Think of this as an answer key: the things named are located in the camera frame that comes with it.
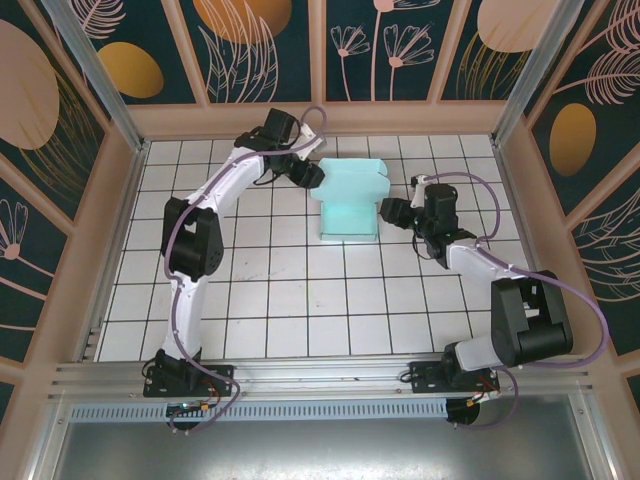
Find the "light blue paper box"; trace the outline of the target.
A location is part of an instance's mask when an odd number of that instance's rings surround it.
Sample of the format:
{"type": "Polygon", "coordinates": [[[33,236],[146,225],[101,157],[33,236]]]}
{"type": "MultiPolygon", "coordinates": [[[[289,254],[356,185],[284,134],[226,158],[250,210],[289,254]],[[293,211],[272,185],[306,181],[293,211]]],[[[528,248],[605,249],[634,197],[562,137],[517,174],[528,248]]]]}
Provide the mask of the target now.
{"type": "Polygon", "coordinates": [[[374,242],[378,207],[390,193],[388,169],[381,159],[323,158],[325,178],[311,190],[320,202],[322,241],[374,242]]]}

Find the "grey metal sheet panel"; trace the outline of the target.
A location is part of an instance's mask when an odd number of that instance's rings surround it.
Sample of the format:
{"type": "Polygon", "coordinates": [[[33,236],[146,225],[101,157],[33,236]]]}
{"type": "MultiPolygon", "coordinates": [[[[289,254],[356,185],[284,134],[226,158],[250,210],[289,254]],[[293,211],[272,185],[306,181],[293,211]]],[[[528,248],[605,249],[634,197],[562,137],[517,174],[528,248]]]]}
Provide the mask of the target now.
{"type": "Polygon", "coordinates": [[[32,480],[624,480],[586,395],[526,396],[483,406],[489,430],[440,418],[257,420],[193,436],[157,421],[116,420],[104,405],[65,405],[32,480]]]}

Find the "aluminium table side rail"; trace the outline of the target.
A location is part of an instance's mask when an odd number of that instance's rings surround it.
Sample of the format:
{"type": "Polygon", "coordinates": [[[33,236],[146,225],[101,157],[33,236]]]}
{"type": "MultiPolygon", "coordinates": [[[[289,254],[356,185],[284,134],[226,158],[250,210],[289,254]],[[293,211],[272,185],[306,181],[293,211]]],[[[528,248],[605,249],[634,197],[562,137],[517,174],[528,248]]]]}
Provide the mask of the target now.
{"type": "Polygon", "coordinates": [[[494,148],[513,202],[516,224],[524,237],[525,255],[535,271],[562,273],[561,253],[566,232],[561,208],[531,132],[516,129],[494,148]]]}
{"type": "Polygon", "coordinates": [[[101,187],[98,197],[93,198],[83,212],[83,217],[96,229],[96,234],[85,245],[92,248],[98,264],[78,331],[75,362],[85,359],[90,338],[100,333],[105,322],[149,149],[150,143],[143,141],[138,148],[113,153],[113,158],[125,161],[124,172],[116,177],[114,184],[101,187]]]}

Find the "aluminium frame post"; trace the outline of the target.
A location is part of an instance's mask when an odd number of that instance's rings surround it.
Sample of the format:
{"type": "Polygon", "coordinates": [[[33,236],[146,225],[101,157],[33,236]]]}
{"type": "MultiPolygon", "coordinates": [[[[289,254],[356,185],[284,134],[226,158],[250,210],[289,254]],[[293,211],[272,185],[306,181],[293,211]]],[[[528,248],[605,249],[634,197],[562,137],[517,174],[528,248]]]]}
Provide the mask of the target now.
{"type": "Polygon", "coordinates": [[[583,3],[584,0],[559,0],[554,8],[491,134],[491,143],[495,149],[505,143],[520,120],[524,108],[558,55],[583,3]]]}
{"type": "Polygon", "coordinates": [[[71,6],[66,0],[41,0],[41,3],[85,71],[89,82],[127,143],[135,151],[141,151],[144,139],[135,126],[121,95],[109,78],[93,44],[78,23],[71,6]]]}

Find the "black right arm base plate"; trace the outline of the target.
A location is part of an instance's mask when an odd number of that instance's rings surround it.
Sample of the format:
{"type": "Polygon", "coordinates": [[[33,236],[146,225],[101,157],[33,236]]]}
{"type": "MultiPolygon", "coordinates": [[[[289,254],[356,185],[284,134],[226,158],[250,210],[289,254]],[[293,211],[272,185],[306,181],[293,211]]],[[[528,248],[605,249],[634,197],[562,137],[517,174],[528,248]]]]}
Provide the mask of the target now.
{"type": "Polygon", "coordinates": [[[500,383],[488,368],[464,371],[441,361],[410,362],[400,375],[413,393],[485,393],[500,390],[500,383]]]}

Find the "aluminium mounting rail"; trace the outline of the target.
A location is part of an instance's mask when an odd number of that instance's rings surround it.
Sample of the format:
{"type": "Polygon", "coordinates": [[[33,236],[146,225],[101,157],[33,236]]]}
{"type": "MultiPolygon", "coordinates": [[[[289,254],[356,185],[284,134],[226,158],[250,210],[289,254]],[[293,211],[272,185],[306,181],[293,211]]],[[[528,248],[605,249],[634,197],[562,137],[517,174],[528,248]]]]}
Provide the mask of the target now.
{"type": "MultiPolygon", "coordinates": [[[[356,355],[318,358],[232,359],[242,400],[329,400],[408,397],[400,382],[413,361],[437,354],[356,355]]],[[[48,398],[68,402],[141,401],[145,380],[140,362],[83,362],[57,366],[48,398]]],[[[526,365],[512,370],[522,395],[589,392],[584,368],[547,369],[526,365]]]]}

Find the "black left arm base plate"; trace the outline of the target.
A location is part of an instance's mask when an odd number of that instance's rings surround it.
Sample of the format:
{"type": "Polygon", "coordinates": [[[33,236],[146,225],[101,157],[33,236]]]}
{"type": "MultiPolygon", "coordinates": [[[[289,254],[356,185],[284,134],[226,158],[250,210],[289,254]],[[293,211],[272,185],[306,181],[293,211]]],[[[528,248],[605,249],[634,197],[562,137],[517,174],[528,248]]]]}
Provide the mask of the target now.
{"type": "Polygon", "coordinates": [[[214,372],[212,376],[194,367],[185,359],[176,359],[160,349],[141,369],[144,378],[143,396],[146,398],[230,397],[232,365],[203,365],[214,372]]]}

